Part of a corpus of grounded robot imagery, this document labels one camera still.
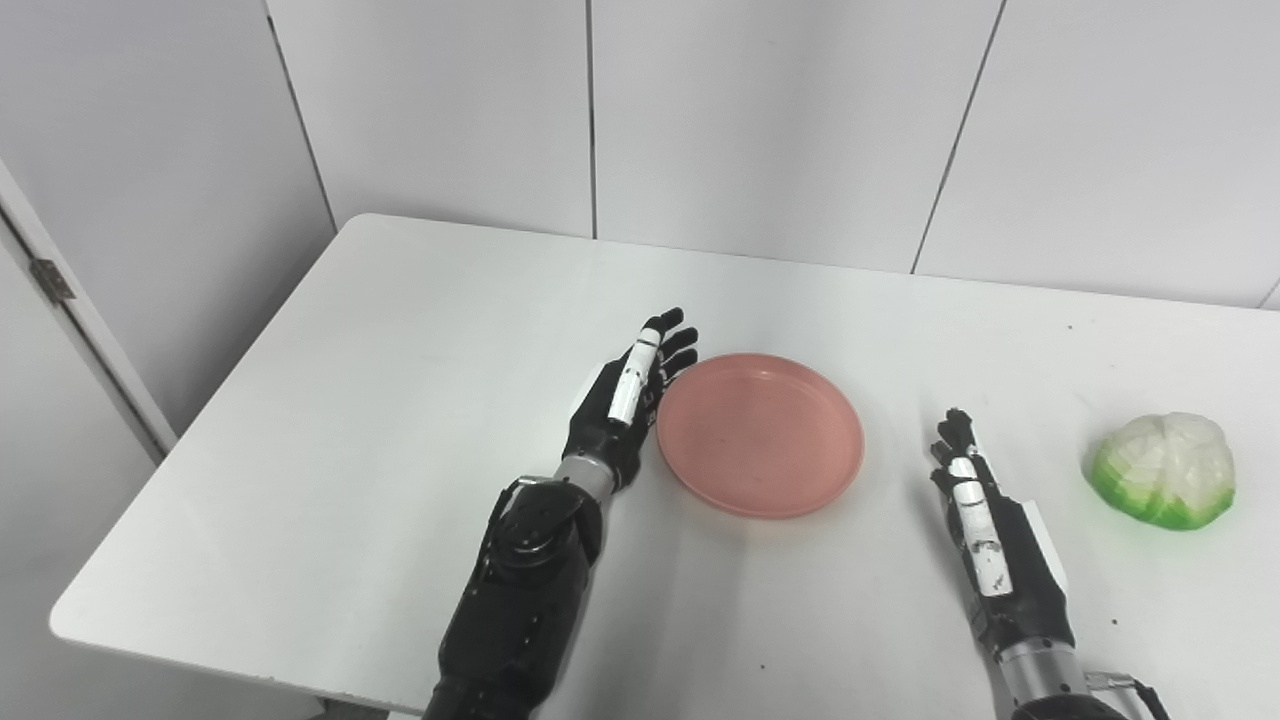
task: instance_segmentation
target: table surface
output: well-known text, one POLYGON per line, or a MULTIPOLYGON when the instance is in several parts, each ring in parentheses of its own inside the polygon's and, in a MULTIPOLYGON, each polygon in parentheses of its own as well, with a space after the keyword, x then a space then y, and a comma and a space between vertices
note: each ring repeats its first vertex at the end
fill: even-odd
POLYGON ((1174 717, 1275 716, 1280 314, 361 215, 349 222, 54 607, 77 643, 420 712, 484 521, 554 469, 572 398, 654 311, 704 356, 786 355, 867 430, 858 479, 753 520, 650 442, 611 509, 543 717, 996 717, 925 447, 969 410, 1039 501, 1079 652, 1174 717), (1226 430, 1236 506, 1174 533, 1108 509, 1105 432, 1226 430))

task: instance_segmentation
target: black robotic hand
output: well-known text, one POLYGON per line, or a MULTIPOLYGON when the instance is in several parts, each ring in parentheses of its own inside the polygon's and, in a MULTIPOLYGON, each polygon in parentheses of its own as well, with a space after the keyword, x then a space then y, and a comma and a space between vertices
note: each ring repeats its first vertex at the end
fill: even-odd
POLYGON ((635 479, 667 386, 698 361, 678 307, 645 323, 570 421, 561 466, 498 497, 440 642, 426 720, 527 720, 556 684, 600 555, 612 492, 635 479))
POLYGON ((947 529, 960 548, 974 589, 970 619, 978 641, 997 659, 1001 652, 1030 638, 1048 638, 1074 647, 1066 593, 1048 560, 1052 557, 1057 564, 1048 537, 1037 537, 1028 509, 1000 489, 974 439, 969 415, 963 410, 948 411, 946 420, 938 423, 938 434, 942 439, 933 443, 931 451, 941 468, 933 471, 932 479, 946 498, 947 529), (974 489, 980 488, 980 493, 973 500, 986 505, 989 512, 991 538, 977 538, 973 529, 966 534, 961 523, 965 495, 956 489, 974 482, 978 483, 974 489), (969 547, 983 542, 986 547, 969 547))
POLYGON ((621 357, 604 365, 582 405, 568 423, 568 441, 562 457, 585 455, 608 465, 614 473, 614 492, 631 484, 640 471, 640 447, 649 436, 649 428, 658 416, 667 387, 680 373, 698 363, 698 331, 676 328, 684 323, 685 311, 672 307, 654 315, 645 323, 640 340, 621 357), (655 347, 657 354, 648 363, 645 378, 627 377, 635 373, 637 363, 632 354, 655 347), (620 383, 632 382, 639 391, 631 418, 618 411, 620 383))
MULTIPOLYGON (((969 620, 1014 701, 1011 720, 1124 720, 1091 694, 1096 682, 1075 660, 1064 573, 1036 505, 1000 489, 963 410, 947 413, 938 436, 932 479, 973 591, 969 620)), ((1139 688, 1110 675, 1123 679, 1139 688)), ((1140 687, 1139 697, 1167 720, 1153 691, 1140 687)))

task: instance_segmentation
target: pink plate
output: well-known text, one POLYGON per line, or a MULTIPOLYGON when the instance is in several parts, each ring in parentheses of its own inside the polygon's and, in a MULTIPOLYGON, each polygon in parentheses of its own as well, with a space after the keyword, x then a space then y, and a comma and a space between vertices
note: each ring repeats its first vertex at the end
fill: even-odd
POLYGON ((773 355, 722 355, 686 370, 658 406, 658 443, 694 495, 756 518, 813 512, 863 461, 863 427, 840 389, 773 355))

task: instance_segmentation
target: cable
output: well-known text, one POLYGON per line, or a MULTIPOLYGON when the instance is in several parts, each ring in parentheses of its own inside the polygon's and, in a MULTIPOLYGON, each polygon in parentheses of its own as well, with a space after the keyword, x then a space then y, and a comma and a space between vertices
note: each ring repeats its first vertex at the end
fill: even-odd
POLYGON ((1165 706, 1160 702, 1160 696, 1156 694, 1155 689, 1148 688, 1138 680, 1133 682, 1133 689, 1138 693, 1138 697, 1142 698, 1142 702, 1146 703, 1152 717, 1156 720, 1170 720, 1169 714, 1165 712, 1165 706))

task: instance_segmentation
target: white door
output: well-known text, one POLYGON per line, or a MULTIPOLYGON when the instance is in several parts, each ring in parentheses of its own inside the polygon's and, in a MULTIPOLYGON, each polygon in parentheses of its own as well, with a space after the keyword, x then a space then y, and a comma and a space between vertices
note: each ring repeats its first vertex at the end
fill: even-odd
POLYGON ((289 720, 314 698, 72 647, 49 610, 155 469, 0 217, 0 715, 289 720))

